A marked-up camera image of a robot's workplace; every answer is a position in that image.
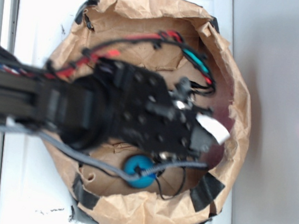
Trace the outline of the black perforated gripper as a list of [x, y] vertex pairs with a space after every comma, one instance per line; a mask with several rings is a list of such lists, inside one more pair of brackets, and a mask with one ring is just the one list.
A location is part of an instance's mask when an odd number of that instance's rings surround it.
[[195, 160], [209, 151], [213, 137], [219, 145], [230, 138], [224, 125], [211, 117], [211, 109], [193, 104], [195, 84], [187, 77], [169, 90], [157, 72], [112, 59], [99, 60], [94, 75], [110, 95], [110, 138], [147, 153]]

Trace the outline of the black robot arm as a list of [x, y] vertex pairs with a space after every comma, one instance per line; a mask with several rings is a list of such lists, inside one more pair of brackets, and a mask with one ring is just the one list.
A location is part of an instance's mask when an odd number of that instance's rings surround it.
[[115, 138], [147, 153], [198, 158], [230, 134], [189, 92], [187, 78], [169, 91], [156, 72], [110, 59], [68, 83], [0, 47], [0, 117], [55, 132], [76, 150]]

